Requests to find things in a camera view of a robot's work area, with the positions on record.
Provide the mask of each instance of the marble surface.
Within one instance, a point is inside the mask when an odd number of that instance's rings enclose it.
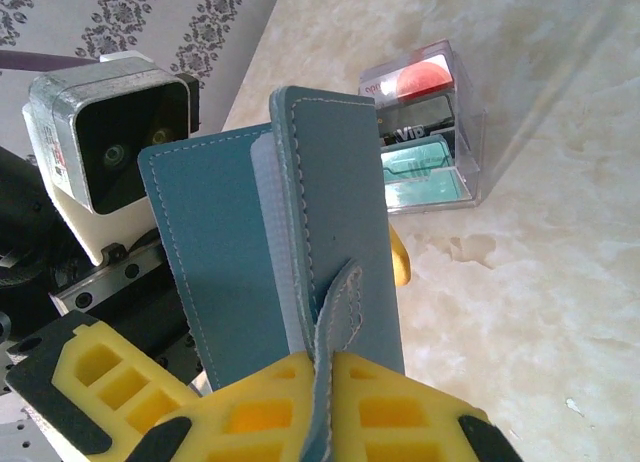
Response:
[[[441,38],[488,110],[485,201],[392,219],[407,373],[526,462],[640,455],[640,0],[279,0],[226,129]]]

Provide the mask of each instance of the purple cable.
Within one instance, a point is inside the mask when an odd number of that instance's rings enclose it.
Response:
[[[27,70],[30,72],[50,72],[52,70],[68,69],[96,63],[98,63],[98,61],[94,59],[0,50],[0,70],[11,69]]]

